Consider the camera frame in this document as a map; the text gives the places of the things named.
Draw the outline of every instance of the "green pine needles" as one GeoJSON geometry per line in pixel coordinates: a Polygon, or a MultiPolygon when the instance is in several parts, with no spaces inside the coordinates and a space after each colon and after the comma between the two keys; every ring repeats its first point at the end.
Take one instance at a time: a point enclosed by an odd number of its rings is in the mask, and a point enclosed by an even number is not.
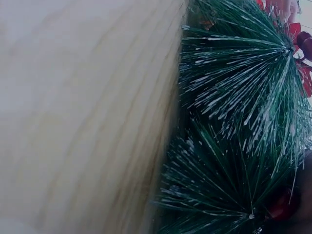
{"type": "Polygon", "coordinates": [[[191,117],[168,149],[159,232],[259,233],[270,196],[294,187],[312,132],[292,38],[253,0],[190,9],[179,86],[191,117]]]}

